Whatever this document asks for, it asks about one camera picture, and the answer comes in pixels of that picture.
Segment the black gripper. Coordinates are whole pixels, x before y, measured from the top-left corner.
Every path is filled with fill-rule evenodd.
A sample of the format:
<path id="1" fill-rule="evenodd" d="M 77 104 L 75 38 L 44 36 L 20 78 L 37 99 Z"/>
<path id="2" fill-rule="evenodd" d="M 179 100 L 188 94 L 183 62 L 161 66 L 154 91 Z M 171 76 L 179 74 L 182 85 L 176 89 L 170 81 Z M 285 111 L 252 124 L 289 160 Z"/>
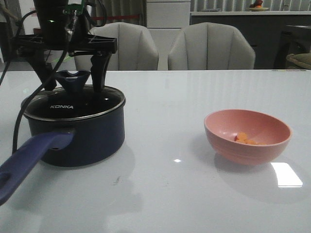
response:
<path id="1" fill-rule="evenodd" d="M 33 68 L 41 83 L 44 83 L 52 74 L 52 65 L 47 63 L 44 52 L 30 52 L 33 50 L 64 50 L 65 44 L 52 45 L 43 40 L 42 34 L 29 34 L 15 37 L 15 46 L 25 52 L 25 60 Z M 112 53 L 116 53 L 118 43 L 116 38 L 102 37 L 87 34 L 80 42 L 70 42 L 68 53 L 91 55 L 98 51 L 107 53 L 95 54 L 91 57 L 91 77 L 94 92 L 100 93 L 105 85 L 105 76 Z"/>

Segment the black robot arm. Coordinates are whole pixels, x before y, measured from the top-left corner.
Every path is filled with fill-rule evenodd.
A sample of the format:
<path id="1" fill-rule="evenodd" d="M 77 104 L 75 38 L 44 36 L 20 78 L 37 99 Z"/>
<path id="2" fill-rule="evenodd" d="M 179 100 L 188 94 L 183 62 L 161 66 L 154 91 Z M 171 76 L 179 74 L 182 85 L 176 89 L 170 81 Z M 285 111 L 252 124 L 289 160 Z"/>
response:
<path id="1" fill-rule="evenodd" d="M 86 22 L 91 22 L 83 0 L 36 0 L 35 11 L 41 33 L 16 35 L 13 45 L 20 56 L 36 72 L 46 90 L 56 87 L 52 68 L 44 61 L 44 50 L 61 50 L 69 56 L 90 55 L 93 89 L 100 93 L 105 83 L 105 73 L 112 54 L 117 51 L 117 39 L 91 35 Z"/>

